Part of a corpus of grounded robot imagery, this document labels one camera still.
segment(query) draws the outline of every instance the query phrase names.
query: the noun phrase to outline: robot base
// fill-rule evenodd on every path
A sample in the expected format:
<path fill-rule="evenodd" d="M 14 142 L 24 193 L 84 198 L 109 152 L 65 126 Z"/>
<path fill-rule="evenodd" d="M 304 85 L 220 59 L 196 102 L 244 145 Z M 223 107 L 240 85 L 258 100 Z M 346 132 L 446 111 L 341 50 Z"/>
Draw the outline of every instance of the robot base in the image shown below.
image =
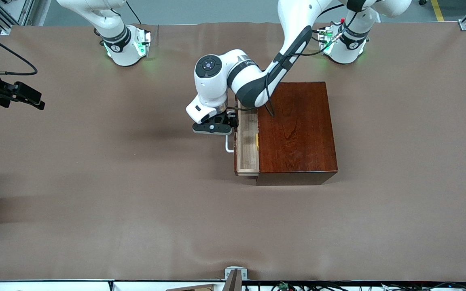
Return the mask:
<path fill-rule="evenodd" d="M 332 26 L 327 26 L 322 33 L 318 33 L 318 39 L 330 42 L 330 40 L 335 37 L 335 32 L 339 30 L 339 25 L 333 24 Z M 366 40 L 361 44 L 354 43 L 358 47 L 354 49 L 348 49 L 340 39 L 331 44 L 326 48 L 322 54 L 329 56 L 333 61 L 339 64 L 349 64 L 353 63 L 359 55 L 361 55 Z M 325 48 L 326 44 L 319 43 L 320 50 Z"/>
<path fill-rule="evenodd" d="M 133 25 L 126 25 L 131 31 L 131 41 L 124 46 L 122 52 L 113 51 L 113 46 L 108 48 L 107 55 L 120 66 L 131 66 L 137 63 L 142 57 L 148 57 L 148 49 L 150 48 L 150 32 L 137 28 Z"/>

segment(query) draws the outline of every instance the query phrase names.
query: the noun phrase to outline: wire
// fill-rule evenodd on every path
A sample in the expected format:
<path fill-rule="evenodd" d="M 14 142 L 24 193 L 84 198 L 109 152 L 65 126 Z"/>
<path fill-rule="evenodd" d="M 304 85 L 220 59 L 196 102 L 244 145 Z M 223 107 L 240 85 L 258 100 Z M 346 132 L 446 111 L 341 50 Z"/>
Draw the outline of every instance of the wire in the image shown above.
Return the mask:
<path fill-rule="evenodd" d="M 136 17 L 136 19 L 138 20 L 139 24 L 142 24 L 141 23 L 141 20 L 139 20 L 139 17 L 138 15 L 134 12 L 134 9 L 131 7 L 131 4 L 129 4 L 129 2 L 127 1 L 127 6 L 129 7 L 129 9 L 131 10 L 131 12 L 134 14 L 134 16 Z"/>
<path fill-rule="evenodd" d="M 114 9 L 111 8 L 111 11 L 112 11 L 114 14 L 118 15 L 119 17 L 122 17 L 122 15 L 119 14 L 119 13 L 117 13 Z"/>
<path fill-rule="evenodd" d="M 340 7 L 343 7 L 343 6 L 344 6 L 344 4 L 341 4 L 341 5 L 337 5 L 337 6 L 333 6 L 333 7 L 330 7 L 330 8 L 328 8 L 328 9 L 325 9 L 325 11 L 323 11 L 322 13 L 320 13 L 320 15 L 318 15 L 318 18 L 319 18 L 321 15 L 323 15 L 323 14 L 329 12 L 329 11 L 332 11 L 332 10 L 335 9 L 335 8 L 340 8 Z"/>
<path fill-rule="evenodd" d="M 355 20 L 355 17 L 357 16 L 357 13 L 354 14 L 352 20 L 350 20 L 350 22 L 347 24 L 347 26 L 342 30 L 340 31 L 337 35 L 335 35 L 335 37 L 332 38 L 331 41 L 329 41 L 329 43 L 325 44 L 325 47 L 320 49 L 319 51 L 317 52 L 314 52 L 314 53 L 293 53 L 293 54 L 290 54 L 290 55 L 285 55 L 285 56 L 282 56 L 281 59 L 278 61 L 277 65 L 274 66 L 273 70 L 275 70 L 278 66 L 281 66 L 280 64 L 280 61 L 283 61 L 284 59 L 287 59 L 289 57 L 294 57 L 294 56 L 300 56 L 300 55 L 303 55 L 305 57 L 309 57 L 309 56 L 312 56 L 312 55 L 318 55 L 320 53 L 322 53 L 324 50 L 326 50 L 326 48 L 328 48 L 329 46 L 331 46 L 331 44 L 333 44 L 335 41 L 337 41 L 337 39 L 340 37 L 340 35 L 342 35 L 346 30 L 348 30 L 348 27 L 350 27 L 350 25 L 352 24 L 352 22 Z M 269 86 L 268 86 L 268 83 L 269 83 L 269 73 L 267 73 L 265 75 L 265 78 L 264 78 L 264 87 L 266 89 L 266 94 L 267 94 L 267 101 L 269 102 L 269 105 L 271 106 L 271 110 L 269 110 L 269 107 L 267 106 L 267 103 L 265 104 L 265 108 L 267 110 L 267 112 L 269 113 L 269 115 L 271 117 L 274 117 L 275 116 L 275 113 L 274 113 L 274 106 L 272 105 L 272 101 L 271 101 L 271 96 L 269 94 Z"/>
<path fill-rule="evenodd" d="M 326 40 L 322 40 L 322 39 L 316 39 L 315 37 L 311 36 L 310 38 L 312 38 L 313 40 L 317 41 L 317 42 L 321 42 L 322 44 L 327 44 L 328 41 Z"/>
<path fill-rule="evenodd" d="M 443 282 L 441 284 L 438 284 L 434 287 L 431 287 L 431 288 L 426 288 L 426 289 L 423 289 L 424 291 L 431 291 L 432 289 L 435 289 L 435 288 L 439 288 L 443 285 L 451 285 L 451 286 L 456 286 L 456 287 L 459 287 L 461 289 L 465 289 L 466 290 L 466 286 L 465 285 L 461 285 L 461 284 L 458 284 L 458 283 L 452 283 L 452 282 Z"/>
<path fill-rule="evenodd" d="M 27 59 L 25 59 L 24 57 L 21 57 L 18 53 L 16 53 L 13 50 L 7 48 L 2 43 L 0 43 L 0 46 L 2 48 L 4 48 L 5 50 L 7 50 L 8 52 L 10 52 L 12 55 L 15 55 L 16 57 L 18 57 L 21 61 L 24 61 L 28 66 L 30 66 L 34 70 L 33 72 L 26 72 L 26 73 L 23 73 L 23 72 L 5 72 L 5 74 L 14 75 L 14 76 L 32 76 L 34 74 L 37 74 L 37 68 L 35 68 L 35 66 L 32 63 L 30 63 Z"/>
<path fill-rule="evenodd" d="M 249 111 L 249 110 L 253 110 L 255 108 L 256 107 L 252 107 L 252 108 L 239 108 L 239 107 L 234 107 L 234 106 L 226 107 L 226 109 L 233 109 L 233 110 L 239 110 L 239 111 Z"/>

